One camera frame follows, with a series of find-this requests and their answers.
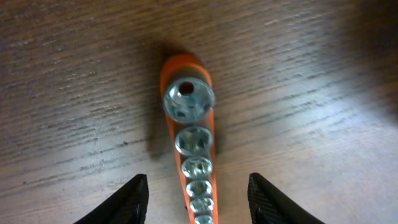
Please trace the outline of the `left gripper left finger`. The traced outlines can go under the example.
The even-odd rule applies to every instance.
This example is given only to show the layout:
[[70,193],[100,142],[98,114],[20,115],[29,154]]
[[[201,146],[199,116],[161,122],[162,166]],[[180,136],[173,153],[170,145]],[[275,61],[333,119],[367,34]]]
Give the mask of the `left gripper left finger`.
[[148,202],[147,176],[137,174],[75,224],[144,224]]

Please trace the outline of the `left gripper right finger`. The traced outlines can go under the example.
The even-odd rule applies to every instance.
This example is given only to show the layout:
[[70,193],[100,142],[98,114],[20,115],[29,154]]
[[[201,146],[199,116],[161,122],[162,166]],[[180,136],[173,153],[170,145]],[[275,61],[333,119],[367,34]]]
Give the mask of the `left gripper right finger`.
[[323,224],[259,173],[249,175],[252,224]]

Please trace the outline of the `orange socket bit rail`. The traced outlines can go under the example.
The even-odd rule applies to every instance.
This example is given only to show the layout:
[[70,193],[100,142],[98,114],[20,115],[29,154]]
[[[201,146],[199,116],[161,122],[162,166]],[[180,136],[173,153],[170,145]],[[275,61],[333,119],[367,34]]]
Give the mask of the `orange socket bit rail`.
[[210,74],[196,56],[173,55],[162,66],[160,94],[190,223],[218,224]]

